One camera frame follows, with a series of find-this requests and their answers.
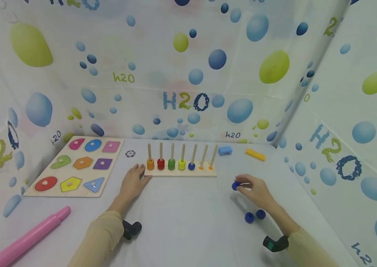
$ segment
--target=white table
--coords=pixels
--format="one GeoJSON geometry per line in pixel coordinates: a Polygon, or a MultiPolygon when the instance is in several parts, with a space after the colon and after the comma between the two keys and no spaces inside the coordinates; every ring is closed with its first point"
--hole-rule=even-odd
{"type": "MultiPolygon", "coordinates": [[[[147,160],[147,143],[158,158],[160,140],[126,139],[102,196],[88,198],[24,197],[0,230],[0,250],[18,239],[52,213],[69,205],[72,213],[42,241],[32,247],[13,267],[64,267],[82,241],[92,220],[103,213],[119,191],[129,167],[147,160]],[[136,155],[127,158],[125,152],[136,155]]],[[[164,158],[170,157],[172,141],[164,143],[164,158]]],[[[179,156],[183,141],[175,142],[179,156]]],[[[195,142],[186,143],[186,158],[195,142]]],[[[196,142],[198,157],[205,144],[211,159],[214,143],[196,142]]],[[[262,246],[266,235],[281,233],[270,216],[244,221],[244,214],[257,208],[242,194],[231,189],[237,174],[264,179],[275,199],[302,227],[309,231],[340,266],[356,266],[332,228],[294,177],[283,156],[270,145],[226,144],[232,155],[217,155],[218,177],[155,177],[125,216],[140,221],[143,230],[131,242],[122,238],[105,266],[119,267],[203,267],[203,266],[293,266],[287,252],[272,253],[262,246]],[[265,154],[265,162],[245,155],[247,148],[265,154]]]]}

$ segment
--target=pink plastic tube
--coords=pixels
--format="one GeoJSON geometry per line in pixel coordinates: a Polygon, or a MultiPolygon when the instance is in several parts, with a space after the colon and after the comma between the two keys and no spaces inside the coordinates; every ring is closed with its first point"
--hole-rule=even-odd
{"type": "Polygon", "coordinates": [[[57,227],[63,219],[71,213],[71,208],[66,206],[56,214],[52,214],[36,227],[28,231],[17,241],[0,252],[0,267],[6,267],[15,259],[26,252],[32,245],[36,244],[43,236],[57,227]]]}

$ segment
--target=beige sleeve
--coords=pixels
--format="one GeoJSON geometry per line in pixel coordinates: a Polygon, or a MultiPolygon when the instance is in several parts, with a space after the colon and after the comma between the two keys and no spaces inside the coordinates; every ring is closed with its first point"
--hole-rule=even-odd
{"type": "Polygon", "coordinates": [[[287,251],[291,259],[300,267],[338,267],[334,260],[316,242],[315,239],[300,228],[290,234],[287,251]]]}
{"type": "Polygon", "coordinates": [[[101,267],[123,236],[123,224],[117,211],[107,211],[91,222],[85,238],[67,267],[101,267]]]}

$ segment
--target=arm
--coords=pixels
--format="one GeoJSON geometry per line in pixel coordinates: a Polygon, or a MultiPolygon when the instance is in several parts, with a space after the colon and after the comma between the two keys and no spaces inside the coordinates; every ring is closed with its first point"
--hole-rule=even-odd
{"type": "Polygon", "coordinates": [[[101,267],[119,243],[124,229],[121,219],[130,202],[147,185],[151,176],[144,177],[144,165],[135,165],[123,179],[120,193],[107,211],[91,222],[85,238],[73,255],[68,267],[101,267]]]}
{"type": "Polygon", "coordinates": [[[264,180],[248,174],[236,176],[236,182],[241,186],[237,191],[248,197],[259,208],[264,209],[278,225],[283,235],[288,237],[288,254],[300,267],[338,267],[323,248],[301,228],[273,199],[264,180]]]}

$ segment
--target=blue triangle puzzle piece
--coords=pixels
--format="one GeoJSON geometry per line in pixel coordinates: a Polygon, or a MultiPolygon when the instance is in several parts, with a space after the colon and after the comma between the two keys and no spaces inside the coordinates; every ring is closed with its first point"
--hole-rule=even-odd
{"type": "Polygon", "coordinates": [[[84,183],[83,186],[92,193],[98,193],[99,189],[101,188],[102,182],[104,182],[104,177],[84,183]]]}

